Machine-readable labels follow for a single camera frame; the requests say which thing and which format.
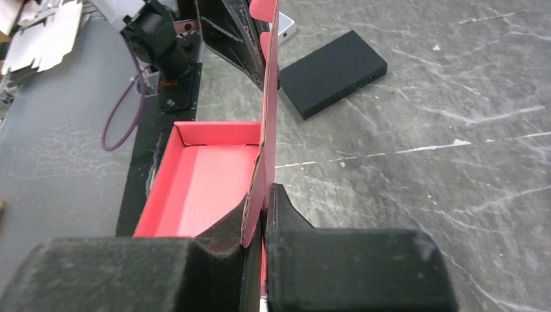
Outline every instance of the black power bank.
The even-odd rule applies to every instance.
[[[281,87],[306,120],[387,73],[383,60],[355,31],[280,72]]]

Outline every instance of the red cardboard box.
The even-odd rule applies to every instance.
[[[278,0],[253,0],[250,13],[274,24],[260,37],[261,121],[176,122],[135,237],[196,237],[244,200],[241,245],[249,246],[275,176]]]

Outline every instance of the gray marble floor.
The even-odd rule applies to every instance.
[[[551,311],[551,1],[282,0],[281,11],[299,27],[281,67],[350,29],[389,63],[307,122],[281,103],[276,179],[295,206],[319,227],[428,232],[462,311]],[[0,289],[45,238],[114,234],[132,142],[106,153],[99,134],[134,73],[108,25],[80,36],[23,87],[0,132],[11,204]],[[207,54],[198,119],[256,120],[260,100]]]
[[[551,2],[281,11],[300,29],[282,67],[350,29],[389,63],[307,122],[280,105],[276,179],[296,207],[315,226],[428,232],[462,311],[551,311]],[[232,67],[209,56],[204,73],[200,119],[258,117],[260,94]]]

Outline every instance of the gray table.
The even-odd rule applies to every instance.
[[[276,180],[295,206],[315,226],[427,231],[463,311],[549,311],[551,3],[283,1],[281,10],[300,28],[280,48],[282,67],[350,29],[389,63],[384,79],[308,122],[280,105]],[[0,197],[17,207],[0,232],[2,284],[46,237],[114,233],[131,142],[109,154],[98,140],[132,73],[116,34],[89,25],[62,68],[23,90],[0,132]],[[207,54],[198,119],[255,120],[260,98]]]

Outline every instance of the white cardboard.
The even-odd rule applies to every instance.
[[[27,66],[39,72],[60,64],[73,49],[83,11],[82,3],[71,1],[60,6],[43,23],[20,31],[12,38],[2,74]]]
[[[0,32],[10,34],[23,2],[22,0],[0,0]]]

